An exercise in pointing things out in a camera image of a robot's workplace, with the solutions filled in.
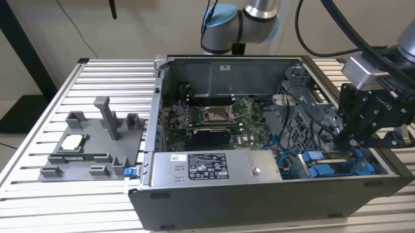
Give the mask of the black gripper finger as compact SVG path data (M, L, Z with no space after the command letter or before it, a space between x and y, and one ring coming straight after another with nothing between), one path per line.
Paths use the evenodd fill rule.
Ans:
M409 147L409 129L403 125L394 127L393 131L386 132L383 138L377 133L365 135L355 139L357 143L363 148L374 149L399 149Z
M345 83L341 88L338 115L342 118L343 129L335 138L335 144L339 148L350 147L350 140L357 135L359 119L358 119L358 89L353 84Z

